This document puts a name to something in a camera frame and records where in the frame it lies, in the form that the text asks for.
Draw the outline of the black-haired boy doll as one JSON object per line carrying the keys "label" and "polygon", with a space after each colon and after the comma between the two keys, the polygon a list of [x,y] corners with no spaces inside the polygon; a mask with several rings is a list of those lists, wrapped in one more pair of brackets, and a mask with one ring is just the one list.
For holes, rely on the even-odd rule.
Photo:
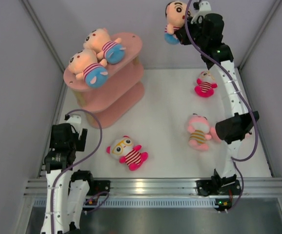
{"label": "black-haired boy doll", "polygon": [[[176,45],[179,43],[175,32],[184,26],[184,18],[187,4],[181,1],[172,1],[167,4],[165,9],[165,17],[167,25],[164,29],[164,39],[167,43]],[[191,9],[186,14],[188,17],[191,16]]]}

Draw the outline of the peach pig toy blue shorts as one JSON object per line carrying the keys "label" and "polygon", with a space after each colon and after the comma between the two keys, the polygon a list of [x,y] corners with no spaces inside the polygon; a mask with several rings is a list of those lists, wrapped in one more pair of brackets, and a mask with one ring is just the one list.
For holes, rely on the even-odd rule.
{"label": "peach pig toy blue shorts", "polygon": [[117,64],[125,57],[126,48],[121,42],[122,38],[111,39],[106,28],[98,28],[85,38],[83,47],[95,51],[98,60]]}

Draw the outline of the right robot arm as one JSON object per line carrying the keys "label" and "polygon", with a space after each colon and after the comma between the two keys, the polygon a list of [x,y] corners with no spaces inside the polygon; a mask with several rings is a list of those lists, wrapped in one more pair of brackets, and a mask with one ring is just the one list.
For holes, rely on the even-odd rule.
{"label": "right robot arm", "polygon": [[243,185],[237,180],[237,162],[249,160],[255,153],[258,137],[255,136],[254,148],[246,158],[239,159],[242,141],[251,131],[256,130],[259,120],[258,111],[253,111],[240,89],[234,68],[234,57],[230,47],[222,42],[224,22],[219,14],[198,12],[186,17],[184,26],[176,31],[182,45],[193,45],[201,54],[210,73],[218,84],[225,119],[217,122],[214,133],[219,141],[226,144],[226,152],[219,157],[213,175],[207,180],[197,182],[198,194],[241,195]]}

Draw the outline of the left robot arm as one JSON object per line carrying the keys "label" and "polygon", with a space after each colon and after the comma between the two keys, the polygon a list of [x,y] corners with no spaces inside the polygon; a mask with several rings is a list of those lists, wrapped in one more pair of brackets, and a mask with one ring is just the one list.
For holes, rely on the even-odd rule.
{"label": "left robot arm", "polygon": [[42,234],[78,234],[85,197],[95,183],[90,171],[74,171],[76,152],[84,151],[87,130],[70,123],[53,125],[50,151],[44,159],[47,197]]}

